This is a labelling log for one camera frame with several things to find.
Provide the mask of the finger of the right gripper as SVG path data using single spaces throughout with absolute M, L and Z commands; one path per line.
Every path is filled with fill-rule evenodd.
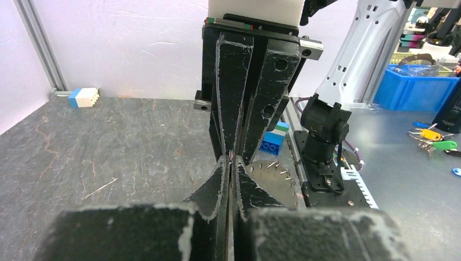
M 243 128 L 241 157 L 249 164 L 301 61 L 299 44 L 269 39 L 257 72 Z
M 209 53 L 213 56 L 212 109 L 209 134 L 214 156 L 219 159 L 233 150 L 240 153 L 244 123 L 245 91 L 254 38 L 235 32 L 210 32 Z

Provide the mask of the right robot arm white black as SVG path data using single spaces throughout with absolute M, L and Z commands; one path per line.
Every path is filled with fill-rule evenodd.
M 210 110 L 215 157 L 253 159 L 263 135 L 273 128 L 307 60 L 323 46 L 299 36 L 330 1 L 209 1 L 202 29 L 202 87 L 197 98 Z M 343 194 L 342 143 L 355 93 L 364 85 L 382 41 L 411 1 L 358 1 L 351 27 L 331 69 L 301 117 L 304 186 Z

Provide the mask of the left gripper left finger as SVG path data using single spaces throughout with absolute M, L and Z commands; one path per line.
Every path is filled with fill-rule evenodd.
M 226 260 L 229 159 L 179 203 L 82 206 L 61 212 L 35 260 Z

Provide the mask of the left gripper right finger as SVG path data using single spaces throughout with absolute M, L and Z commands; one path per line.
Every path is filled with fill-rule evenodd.
M 232 160 L 236 260 L 410 260 L 396 223 L 372 208 L 287 208 Z

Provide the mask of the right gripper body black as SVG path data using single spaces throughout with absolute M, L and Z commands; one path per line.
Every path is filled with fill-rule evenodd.
M 207 110 L 210 112 L 210 131 L 219 131 L 218 95 L 217 91 L 221 88 L 216 82 L 216 72 L 219 69 L 219 59 L 216 57 L 216 44 L 220 39 L 230 37 L 237 43 L 242 44 L 241 50 L 246 46 L 250 47 L 251 58 L 248 63 L 240 65 L 237 62 L 225 64 L 224 68 L 229 69 L 231 80 L 244 79 L 245 87 L 242 89 L 243 97 L 243 118 L 250 115 L 250 99 L 262 99 L 257 94 L 256 87 L 262 75 L 264 55 L 268 44 L 274 41 L 281 42 L 283 45 L 297 43 L 300 47 L 301 60 L 297 65 L 290 83 L 286 90 L 279 95 L 280 102 L 272 109 L 272 118 L 267 126 L 268 131 L 276 128 L 282 112 L 288 104 L 288 93 L 291 91 L 299 72 L 305 61 L 319 60 L 323 52 L 323 44 L 320 41 L 311 40 L 307 36 L 298 37 L 298 28 L 286 24 L 274 23 L 255 18 L 225 14 L 223 18 L 207 17 L 202 28 L 202 87 L 196 92 L 194 108 L 197 110 Z

